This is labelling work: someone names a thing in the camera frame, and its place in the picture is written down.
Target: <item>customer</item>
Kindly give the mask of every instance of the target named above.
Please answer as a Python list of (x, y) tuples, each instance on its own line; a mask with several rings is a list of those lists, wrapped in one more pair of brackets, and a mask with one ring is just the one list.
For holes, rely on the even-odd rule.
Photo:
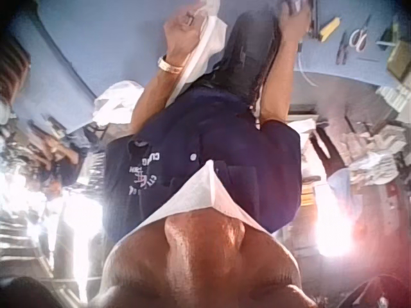
[[(285, 122), (310, 8), (290, 15), (285, 4), (279, 26), (268, 9), (241, 15), (214, 71), (165, 108), (198, 44), (199, 8), (165, 24), (165, 63), (131, 135), (109, 144), (103, 224), (123, 239), (90, 306), (314, 307), (271, 236), (300, 205), (300, 140)], [(258, 130), (250, 108), (262, 86)]]
[(79, 148), (72, 139), (66, 139), (67, 146), (52, 136), (43, 136), (42, 154), (33, 155), (40, 163), (37, 180), (49, 201), (60, 196), (63, 187), (76, 183), (89, 152), (86, 144)]

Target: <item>scissors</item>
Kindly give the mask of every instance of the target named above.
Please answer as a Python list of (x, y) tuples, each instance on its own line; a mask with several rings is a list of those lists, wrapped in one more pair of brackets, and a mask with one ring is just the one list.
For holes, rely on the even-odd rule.
[(355, 30), (349, 38), (349, 45), (351, 47), (355, 47), (355, 50), (357, 50), (357, 52), (359, 53), (364, 51), (365, 46), (367, 45), (367, 30), (368, 24), (370, 23), (370, 19), (371, 15), (368, 16), (364, 26), (361, 29)]

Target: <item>gold bracelet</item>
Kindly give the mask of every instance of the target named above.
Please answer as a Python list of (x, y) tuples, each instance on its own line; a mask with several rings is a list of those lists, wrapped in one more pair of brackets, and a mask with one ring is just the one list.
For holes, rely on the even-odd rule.
[(160, 69), (170, 74), (180, 74), (182, 72), (183, 67), (172, 66), (164, 60), (165, 58), (166, 56), (162, 56), (159, 59), (158, 64)]

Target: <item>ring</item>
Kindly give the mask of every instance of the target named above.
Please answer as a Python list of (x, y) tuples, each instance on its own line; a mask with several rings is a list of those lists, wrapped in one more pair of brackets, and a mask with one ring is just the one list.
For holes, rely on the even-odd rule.
[(191, 12), (187, 12), (186, 16), (188, 17), (187, 24), (190, 26), (193, 23), (195, 16)]

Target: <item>person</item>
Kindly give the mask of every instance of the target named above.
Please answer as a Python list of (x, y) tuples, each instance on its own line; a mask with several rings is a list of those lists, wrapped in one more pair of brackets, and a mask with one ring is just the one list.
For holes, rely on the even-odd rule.
[(200, 8), (165, 24), (167, 54), (131, 134), (107, 146), (103, 227), (116, 245), (89, 307), (314, 307), (271, 235), (300, 205), (300, 140), (286, 120), (310, 7), (240, 15), (222, 60), (165, 108), (199, 42)]
[(67, 135), (66, 144), (50, 135), (43, 135), (41, 153), (32, 155), (40, 164), (37, 180), (49, 201), (59, 197), (63, 187), (76, 183), (80, 174), (89, 152), (89, 143), (77, 142), (77, 135), (76, 132)]
[(327, 135), (323, 127), (316, 127), (317, 135), (326, 146), (329, 156), (327, 156), (319, 145), (315, 134), (310, 135), (311, 144), (315, 153), (324, 166), (327, 176), (327, 183), (338, 200), (341, 212), (353, 222), (353, 237), (363, 239), (367, 233), (367, 227), (362, 219), (362, 205), (354, 199), (351, 192), (350, 171), (345, 165), (337, 148)]

